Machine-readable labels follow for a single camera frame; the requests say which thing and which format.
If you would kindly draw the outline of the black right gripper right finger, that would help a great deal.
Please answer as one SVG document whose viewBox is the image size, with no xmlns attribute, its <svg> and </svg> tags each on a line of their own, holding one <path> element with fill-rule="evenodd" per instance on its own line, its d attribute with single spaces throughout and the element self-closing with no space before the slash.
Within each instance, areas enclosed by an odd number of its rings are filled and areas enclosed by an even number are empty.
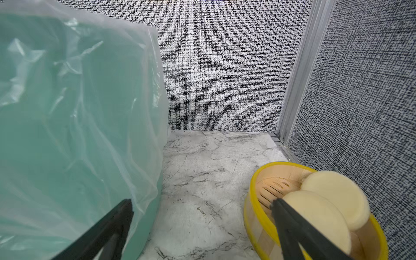
<svg viewBox="0 0 416 260">
<path fill-rule="evenodd" d="M 351 258 L 313 227 L 282 198 L 271 205 L 278 239 L 285 260 L 350 260 Z"/>
</svg>

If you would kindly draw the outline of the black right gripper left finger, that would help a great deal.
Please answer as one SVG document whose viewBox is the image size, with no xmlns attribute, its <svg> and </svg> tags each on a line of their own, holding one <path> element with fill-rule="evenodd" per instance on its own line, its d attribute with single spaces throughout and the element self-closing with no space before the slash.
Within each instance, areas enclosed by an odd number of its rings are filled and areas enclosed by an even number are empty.
<svg viewBox="0 0 416 260">
<path fill-rule="evenodd" d="M 130 199 L 122 200 L 55 260 L 120 260 L 134 212 Z"/>
</svg>

